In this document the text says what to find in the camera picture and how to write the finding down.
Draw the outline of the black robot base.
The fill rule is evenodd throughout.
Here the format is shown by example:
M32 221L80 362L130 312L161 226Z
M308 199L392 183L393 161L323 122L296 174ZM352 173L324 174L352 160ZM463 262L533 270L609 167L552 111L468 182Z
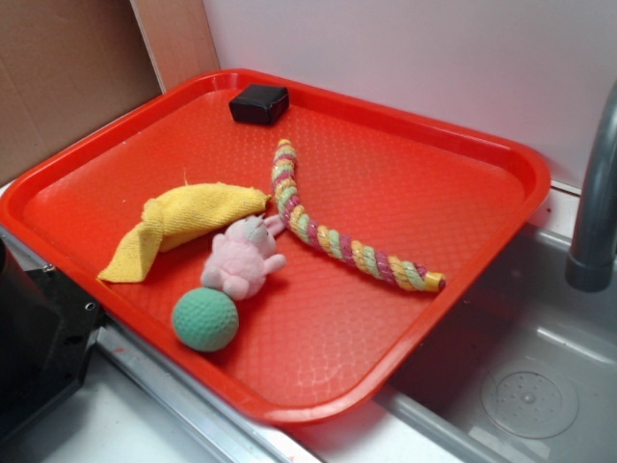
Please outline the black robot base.
M23 269L1 245L1 438L82 386L99 303L58 269Z

